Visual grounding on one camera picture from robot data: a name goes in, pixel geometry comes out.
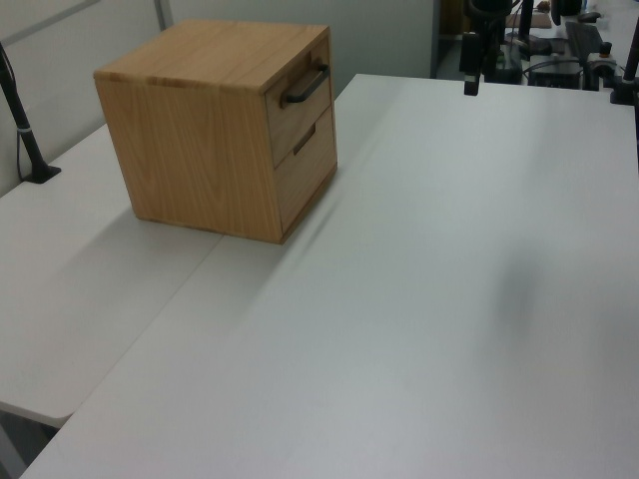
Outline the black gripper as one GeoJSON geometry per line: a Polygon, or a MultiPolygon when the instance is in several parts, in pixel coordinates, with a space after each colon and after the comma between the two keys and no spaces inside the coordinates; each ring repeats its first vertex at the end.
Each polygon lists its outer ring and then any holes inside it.
{"type": "MultiPolygon", "coordinates": [[[[515,6],[512,0],[468,0],[467,16],[472,23],[500,21],[505,19],[515,6]]],[[[487,83],[496,80],[497,59],[500,52],[498,30],[487,25],[483,32],[483,44],[477,33],[467,32],[462,37],[461,71],[464,73],[463,93],[478,94],[479,77],[482,71],[487,83]]]]}

